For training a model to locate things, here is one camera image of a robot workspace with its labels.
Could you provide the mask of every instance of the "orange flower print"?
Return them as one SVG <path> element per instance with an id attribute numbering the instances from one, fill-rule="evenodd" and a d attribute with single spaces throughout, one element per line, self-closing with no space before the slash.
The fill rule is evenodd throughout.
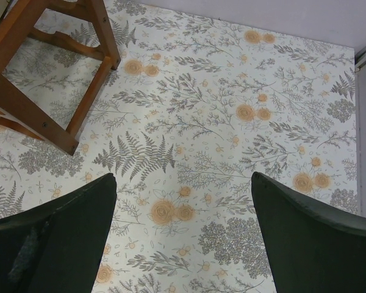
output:
<path id="1" fill-rule="evenodd" d="M 113 269 L 106 265 L 101 265 L 98 270 L 98 274 L 96 275 L 96 282 L 98 283 L 106 283 L 111 280 Z"/>
<path id="2" fill-rule="evenodd" d="M 300 154 L 305 154 L 305 147 L 303 147 L 302 145 L 300 145 L 300 146 L 298 147 L 298 152 L 299 152 Z"/>
<path id="3" fill-rule="evenodd" d="M 319 167 L 321 166 L 321 160 L 319 157 L 314 157 L 311 162 L 313 167 Z"/>
<path id="4" fill-rule="evenodd" d="M 61 195 L 61 188 L 62 186 L 58 186 L 57 183 L 54 184 L 54 189 L 49 189 L 50 192 L 53 193 L 51 199 L 59 198 Z"/>
<path id="5" fill-rule="evenodd" d="M 171 285 L 169 288 L 168 288 L 168 293 L 176 293 L 176 287 Z"/>
<path id="6" fill-rule="evenodd" d="M 275 36 L 273 34 L 264 34 L 263 41 L 268 44 L 273 44 L 275 42 Z"/>
<path id="7" fill-rule="evenodd" d="M 124 65 L 124 70 L 129 75 L 140 75 L 142 69 L 142 63 L 135 59 L 128 60 Z"/>
<path id="8" fill-rule="evenodd" d="M 267 101 L 267 95 L 266 95 L 265 93 L 261 93 L 261 94 L 257 97 L 257 100 L 258 100 L 259 102 L 264 103 L 264 102 L 266 102 L 266 101 Z"/>
<path id="9" fill-rule="evenodd" d="M 242 121 L 252 121 L 254 120 L 255 110 L 247 104 L 242 104 L 237 107 L 236 114 L 237 118 Z"/>
<path id="10" fill-rule="evenodd" d="M 234 136 L 234 137 L 232 138 L 232 145 L 233 145 L 234 147 L 237 147 L 237 145 L 239 144 L 239 141 L 240 141 L 240 139 L 239 139 L 237 136 Z"/>
<path id="11" fill-rule="evenodd" d="M 179 191 L 179 195 L 181 197 L 187 197 L 189 196 L 191 193 L 191 188 L 189 188 L 188 186 L 184 186 L 181 188 L 181 191 Z"/>
<path id="12" fill-rule="evenodd" d="M 246 31 L 244 39 L 250 44 L 259 44 L 261 37 L 260 33 L 256 31 Z"/>
<path id="13" fill-rule="evenodd" d="M 152 55 L 152 59 L 153 60 L 159 60 L 161 58 L 161 55 L 159 54 L 159 53 L 154 53 L 153 55 Z"/>
<path id="14" fill-rule="evenodd" d="M 267 108 L 261 108 L 256 114 L 261 120 L 269 120 L 271 118 L 271 112 Z"/>
<path id="15" fill-rule="evenodd" d="M 175 215 L 179 220 L 189 221 L 194 216 L 194 209 L 189 205 L 182 205 L 175 210 Z"/>
<path id="16" fill-rule="evenodd" d="M 306 173 L 299 173 L 294 176 L 293 185 L 295 189 L 302 193 L 309 193 L 313 189 L 312 178 Z"/>
<path id="17" fill-rule="evenodd" d="M 81 145 L 81 151 L 83 152 L 83 154 L 88 153 L 89 150 L 90 150 L 90 146 L 87 145 L 86 143 Z"/>
<path id="18" fill-rule="evenodd" d="M 99 138 L 99 134 L 96 134 L 95 132 L 93 132 L 93 130 L 91 130 L 92 134 L 90 135 L 91 139 L 98 139 Z"/>
<path id="19" fill-rule="evenodd" d="M 153 222 L 159 225 L 166 225 L 172 221 L 174 215 L 174 206 L 168 200 L 160 200 L 156 202 L 151 210 Z"/>
<path id="20" fill-rule="evenodd" d="M 104 255 L 108 255 L 111 251 L 111 245 L 110 244 L 106 244 L 106 246 L 104 247 L 104 250 L 103 250 L 103 254 Z"/>
<path id="21" fill-rule="evenodd" d="M 92 181 L 92 174 L 91 173 L 89 173 L 89 172 L 87 172 L 86 174 L 85 174 L 85 182 L 87 182 L 87 183 L 89 183 L 89 182 L 91 182 Z"/>
<path id="22" fill-rule="evenodd" d="M 329 176 L 324 173 L 318 174 L 315 177 L 315 184 L 320 188 L 327 188 L 330 184 Z"/>
<path id="23" fill-rule="evenodd" d="M 323 74 L 323 79 L 324 79 L 324 83 L 329 82 L 329 75 L 328 74 Z"/>
<path id="24" fill-rule="evenodd" d="M 210 204 L 212 202 L 212 196 L 210 194 L 205 195 L 206 204 Z"/>
<path id="25" fill-rule="evenodd" d="M 156 65 L 148 65 L 147 67 L 144 68 L 144 72 L 146 75 L 154 78 L 159 74 L 160 69 Z"/>
<path id="26" fill-rule="evenodd" d="M 217 152 L 217 153 L 221 153 L 221 152 L 223 152 L 224 151 L 224 148 L 223 147 L 221 147 L 219 144 L 217 144 L 216 143 L 216 148 L 215 148 L 215 151 Z"/>

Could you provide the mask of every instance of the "botanical pattern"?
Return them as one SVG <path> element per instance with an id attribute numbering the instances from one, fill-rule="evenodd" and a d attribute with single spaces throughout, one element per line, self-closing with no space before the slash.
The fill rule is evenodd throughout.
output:
<path id="1" fill-rule="evenodd" d="M 74 156 L 0 126 L 0 218 L 112 172 L 94 293 L 274 292 L 251 175 L 357 213 L 353 50 L 105 3 L 120 66 Z M 98 45 L 91 24 L 59 13 L 36 26 Z M 27 39 L 4 74 L 65 127 L 99 64 Z"/>

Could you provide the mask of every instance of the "wallpaper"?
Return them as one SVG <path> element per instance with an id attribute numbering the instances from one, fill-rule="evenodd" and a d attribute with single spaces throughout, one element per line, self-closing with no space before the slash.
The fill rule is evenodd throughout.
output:
<path id="1" fill-rule="evenodd" d="M 75 155 L 0 127 L 0 217 L 112 172 L 118 201 L 94 293 L 275 292 L 251 175 L 357 212 L 353 50 L 106 6 L 122 61 Z M 98 44 L 91 25 L 59 13 L 37 27 Z M 99 64 L 27 39 L 5 75 L 65 126 Z"/>

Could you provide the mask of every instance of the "fern print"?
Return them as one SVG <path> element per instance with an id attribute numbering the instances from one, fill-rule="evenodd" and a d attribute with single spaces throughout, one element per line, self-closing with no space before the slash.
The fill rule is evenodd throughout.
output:
<path id="1" fill-rule="evenodd" d="M 297 153 L 287 151 L 280 143 L 274 142 L 268 136 L 258 134 L 254 138 L 253 146 L 243 151 L 240 163 L 245 164 L 248 170 L 254 171 L 260 164 L 265 168 L 265 173 L 275 179 L 279 179 L 287 169 L 287 160 L 290 154 Z"/>
<path id="2" fill-rule="evenodd" d="M 173 145 L 166 149 L 163 136 L 160 146 L 157 147 L 149 136 L 143 132 L 142 135 L 145 139 L 145 145 L 137 137 L 131 136 L 126 131 L 125 138 L 127 143 L 118 136 L 118 148 L 110 141 L 109 149 L 103 149 L 93 163 L 107 167 L 109 171 L 115 170 L 115 173 L 118 173 L 121 168 L 122 177 L 132 168 L 130 180 L 140 173 L 142 181 L 157 169 L 161 168 L 165 173 L 168 165 L 174 168 Z"/>
<path id="3" fill-rule="evenodd" d="M 176 255 L 168 257 L 162 252 L 156 252 L 148 260 L 146 256 L 136 255 L 134 258 L 127 261 L 128 266 L 139 267 L 143 272 L 155 270 L 158 275 L 167 275 L 172 277 L 178 274 L 178 270 L 191 272 L 189 269 L 190 263 L 184 258 L 179 258 Z"/>
<path id="4" fill-rule="evenodd" d="M 352 68 L 349 72 L 344 71 L 344 77 L 339 75 L 339 81 L 337 81 L 331 89 L 332 93 L 338 93 L 344 96 L 346 99 L 350 96 L 352 100 L 355 95 L 355 75 Z"/>
<path id="5" fill-rule="evenodd" d="M 24 192 L 19 197 L 16 196 L 16 181 L 14 181 L 8 194 L 5 193 L 5 188 L 0 185 L 0 219 L 23 212 L 23 198 Z"/>

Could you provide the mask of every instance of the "gray foliage print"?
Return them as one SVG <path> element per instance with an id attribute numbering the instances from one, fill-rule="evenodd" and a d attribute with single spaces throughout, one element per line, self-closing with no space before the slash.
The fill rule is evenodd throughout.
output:
<path id="1" fill-rule="evenodd" d="M 336 188 L 331 195 L 329 204 L 352 214 L 357 214 L 358 212 L 357 196 L 355 196 L 353 190 Z"/>
<path id="2" fill-rule="evenodd" d="M 161 293 L 161 283 L 153 277 L 153 274 L 143 275 L 138 278 L 137 284 L 133 282 L 132 279 L 129 281 L 120 281 L 121 286 L 125 292 L 132 293 Z M 108 293 L 122 293 L 122 291 L 117 287 L 110 287 Z"/>
<path id="3" fill-rule="evenodd" d="M 190 288 L 200 293 L 246 293 L 258 287 L 263 282 L 261 281 L 259 284 L 253 285 L 250 282 L 235 278 L 234 284 L 228 284 L 225 280 L 221 280 L 220 284 L 216 284 L 214 281 L 204 283 L 198 279 L 193 279 L 190 282 Z"/>
<path id="4" fill-rule="evenodd" d="M 206 255 L 214 251 L 214 259 L 220 264 L 244 264 L 251 278 L 271 275 L 270 265 L 259 228 L 254 219 L 230 218 L 227 225 L 211 222 L 201 229 L 198 244 Z"/>
<path id="5" fill-rule="evenodd" d="M 190 264 L 184 259 L 176 255 L 166 256 L 162 252 L 156 252 L 150 257 L 152 260 L 147 260 L 143 255 L 136 255 L 134 258 L 127 261 L 128 266 L 139 267 L 143 272 L 150 272 L 156 270 L 159 275 L 167 275 L 168 277 L 178 274 L 178 270 L 189 269 Z"/>
<path id="6" fill-rule="evenodd" d="M 121 176 L 132 168 L 130 180 L 139 173 L 141 173 L 141 180 L 145 180 L 151 172 L 160 168 L 165 173 L 168 165 L 174 168 L 173 145 L 166 149 L 164 136 L 161 144 L 157 146 L 155 141 L 145 133 L 142 135 L 145 139 L 145 145 L 139 141 L 138 136 L 132 136 L 126 131 L 127 142 L 118 136 L 118 148 L 110 141 L 109 149 L 103 149 L 102 153 L 99 153 L 98 157 L 93 160 L 93 163 L 107 167 L 109 171 L 115 170 L 115 173 L 118 173 L 122 167 Z"/>
<path id="7" fill-rule="evenodd" d="M 23 197 L 24 192 L 19 197 L 16 196 L 16 181 L 9 193 L 5 193 L 5 188 L 0 185 L 0 219 L 23 212 Z"/>
<path id="8" fill-rule="evenodd" d="M 340 101 L 329 103 L 328 106 L 328 115 L 338 119 L 342 123 L 349 120 L 356 111 L 354 103 L 348 101 L 347 99 L 340 99 Z"/>
<path id="9" fill-rule="evenodd" d="M 84 158 L 79 152 L 69 156 L 53 145 L 30 137 L 20 143 L 29 149 L 19 156 L 19 167 L 27 170 L 27 174 L 45 170 L 55 177 L 63 176 L 66 172 L 73 177 L 82 168 Z"/>
<path id="10" fill-rule="evenodd" d="M 127 14 L 134 16 L 139 14 L 145 14 L 146 7 L 129 0 L 114 0 L 113 6 L 118 10 L 125 10 Z"/>

